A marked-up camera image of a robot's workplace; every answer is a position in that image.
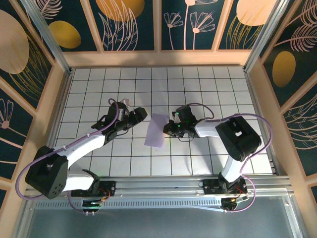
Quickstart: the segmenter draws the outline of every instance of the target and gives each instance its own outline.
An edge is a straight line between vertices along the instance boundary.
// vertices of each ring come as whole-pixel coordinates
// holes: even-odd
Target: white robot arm
[[[116,106],[113,103],[108,110],[108,114],[92,125],[86,138],[81,138],[69,148],[64,146],[65,149],[61,152],[48,156],[32,165],[25,181],[48,199],[57,197],[63,191],[71,190],[86,190],[91,195],[99,194],[100,179],[96,174],[80,168],[69,171],[69,168],[86,154],[112,141],[118,136],[119,131],[127,131],[147,117],[144,108],[136,108],[129,112],[124,103],[117,102],[117,104],[119,114],[115,123],[98,134],[94,133],[105,128],[114,120]],[[43,146],[38,150],[35,159],[61,148],[63,146],[55,148]]]
[[[243,119],[235,117],[226,121],[197,120],[188,105],[172,113],[174,120],[164,126],[164,133],[172,137],[219,137],[228,151],[228,160],[219,174],[219,186],[224,192],[234,188],[241,179],[241,168],[248,156],[261,145],[259,135]]]

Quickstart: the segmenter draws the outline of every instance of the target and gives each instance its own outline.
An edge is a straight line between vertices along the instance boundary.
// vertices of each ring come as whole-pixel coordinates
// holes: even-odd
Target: dark teal wallpaper
[[[234,0],[223,32],[220,50],[250,50],[275,0]]]
[[[187,5],[184,0],[162,0],[161,49],[211,50],[223,3],[196,0],[194,5]]]
[[[264,53],[266,52],[266,49],[268,48],[269,44],[271,43],[273,37],[275,36],[276,32],[279,30],[279,27],[281,26],[284,18],[286,17],[287,13],[289,12],[289,9],[291,8],[291,6],[293,5],[295,0],[289,0],[288,5],[286,7],[285,12],[283,13],[283,15],[281,16],[280,20],[278,21],[278,24],[275,28],[275,30],[273,31],[272,35],[270,36],[270,38],[268,39],[267,43],[265,44],[265,46],[263,47],[261,53],[260,53],[260,57],[262,58],[262,56],[264,55]]]
[[[12,178],[32,119],[0,89],[0,177]]]
[[[90,0],[105,51],[154,50],[152,0]]]
[[[306,176],[317,173],[317,85],[308,91],[285,114]]]
[[[63,52],[97,50],[80,0],[34,0],[34,3]]]
[[[0,3],[0,27],[0,76],[36,108],[52,65],[9,1]]]
[[[317,2],[304,0],[264,62],[282,106],[317,71]]]
[[[36,33],[41,37],[42,42],[44,43],[46,49],[48,49],[48,51],[50,52],[50,55],[51,55],[51,56],[53,57],[53,59],[54,59],[55,57],[54,57],[53,53],[51,52],[50,48],[47,46],[46,42],[45,42],[44,39],[42,38],[42,36],[41,36],[39,30],[37,29],[37,27],[35,26],[35,24],[34,24],[33,21],[31,20],[30,16],[27,14],[27,12],[26,12],[26,10],[25,10],[23,4],[21,3],[20,0],[18,0],[18,3],[20,4],[20,7],[21,7],[22,10],[24,11],[25,15],[28,17],[29,22],[33,25],[33,28],[34,28],[34,30],[36,31]]]

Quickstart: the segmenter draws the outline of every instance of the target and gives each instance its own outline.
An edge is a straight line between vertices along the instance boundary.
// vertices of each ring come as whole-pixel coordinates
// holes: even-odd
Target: white grid surface
[[[76,164],[101,177],[183,176],[218,174],[227,160],[219,138],[184,137],[182,142],[166,135],[164,147],[144,145],[152,113],[170,115],[178,107],[198,102],[209,106],[215,118],[234,113],[254,113],[241,67],[154,67],[76,69],[56,145],[83,136],[108,112],[108,99],[130,100],[131,109],[144,107],[144,122],[109,144],[85,155]],[[197,119],[210,116],[201,106],[191,106]],[[261,135],[256,119],[246,118]],[[266,152],[253,158],[246,174],[272,174]]]

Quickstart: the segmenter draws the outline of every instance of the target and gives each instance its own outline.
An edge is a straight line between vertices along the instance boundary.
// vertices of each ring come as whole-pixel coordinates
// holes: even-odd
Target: yellow circle
[[[273,82],[277,87],[285,87],[291,80],[295,72],[296,60],[292,53],[282,51],[277,55],[273,64]]]
[[[121,1],[125,5],[125,7],[131,9],[134,14],[134,17],[137,18],[144,9],[144,0],[96,0],[96,3],[100,10],[106,15],[108,18],[115,21],[128,21],[131,20],[130,15],[127,15],[123,11],[123,6]]]
[[[68,22],[54,21],[49,28],[60,46],[73,49],[81,44],[79,32]]]
[[[239,0],[237,4],[237,18],[247,26],[265,24],[276,0]]]
[[[0,10],[0,68],[11,74],[22,72],[29,60],[29,42],[20,23]]]

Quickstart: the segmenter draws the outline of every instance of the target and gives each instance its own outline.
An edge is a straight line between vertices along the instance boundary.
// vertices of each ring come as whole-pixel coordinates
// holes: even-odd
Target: metal bracket
[[[115,181],[99,181],[99,193],[92,194],[86,190],[73,190],[71,192],[72,197],[104,197],[105,193],[108,195],[110,192],[110,197],[115,194]]]
[[[239,181],[230,188],[224,187],[224,184],[220,184],[218,179],[204,179],[202,182],[205,195],[239,194],[240,191],[237,187],[242,190],[243,193],[248,193],[244,179],[239,179]]]

